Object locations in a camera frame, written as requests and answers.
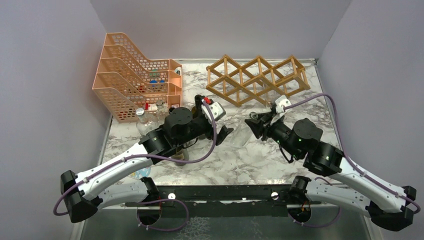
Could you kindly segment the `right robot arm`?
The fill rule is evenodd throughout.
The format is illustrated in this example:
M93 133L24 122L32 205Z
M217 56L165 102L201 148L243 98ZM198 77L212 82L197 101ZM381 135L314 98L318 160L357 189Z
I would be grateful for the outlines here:
M385 181L378 186L369 180L369 175L359 165L350 164L339 148L321 141L323 130L308 118L296 121L289 128L282 117L273 122L275 117L272 112L251 112L250 118L244 122L257 139L272 139L282 153L288 152L291 155L289 163L303 160L303 167L310 172L347 185L346 188L336 187L296 176L287 194L292 202L336 205L358 212L375 225L393 232L413 223L414 211L407 206L409 200L415 200L415 188L399 187Z

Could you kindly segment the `clear square glass bottle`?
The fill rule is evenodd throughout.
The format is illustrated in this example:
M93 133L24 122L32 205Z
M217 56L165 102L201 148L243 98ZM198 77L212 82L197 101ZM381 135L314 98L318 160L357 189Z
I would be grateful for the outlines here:
M245 122L245 120L257 120L258 118L259 114L257 112L252 111L249 113L248 118L240 120L240 124L231 133L230 144L232 147L242 148L250 141L257 139L255 134L252 132L251 128Z

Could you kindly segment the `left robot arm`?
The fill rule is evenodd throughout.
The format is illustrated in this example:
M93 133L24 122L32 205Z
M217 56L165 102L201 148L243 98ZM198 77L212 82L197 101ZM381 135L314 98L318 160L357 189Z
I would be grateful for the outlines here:
M201 103L196 113L186 107L173 109L159 127L151 130L138 142L115 158L92 169L75 173L65 171L60 176L61 197L53 213L59 216L58 206L64 202L65 215L72 223L89 219L99 210L128 202L152 205L159 197L154 181L142 177L136 183L117 185L124 177L172 158L184 144L204 135L212 140L210 150L199 161L211 155L214 148L232 132L223 126L217 131L217 121L226 114L218 102Z

